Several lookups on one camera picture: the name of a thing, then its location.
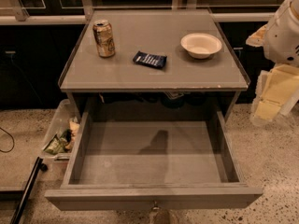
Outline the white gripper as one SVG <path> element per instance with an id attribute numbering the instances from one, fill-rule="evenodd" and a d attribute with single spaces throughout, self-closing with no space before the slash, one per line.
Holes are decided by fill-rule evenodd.
<path id="1" fill-rule="evenodd" d="M 299 101 L 299 68 L 295 67 L 299 65 L 299 0 L 285 0 L 246 44 L 263 46 L 264 56 L 278 63 L 270 71 L 261 71 L 251 106 L 250 121 L 264 126 L 277 115 L 287 116 Z"/>

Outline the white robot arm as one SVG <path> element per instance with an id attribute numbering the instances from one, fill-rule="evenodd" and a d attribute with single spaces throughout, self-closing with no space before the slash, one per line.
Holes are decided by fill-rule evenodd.
<path id="1" fill-rule="evenodd" d="M 250 121 L 256 126 L 288 115 L 299 91 L 299 0 L 285 0 L 269 22 L 250 35 L 246 44 L 262 47 L 275 65 L 258 76 Z"/>

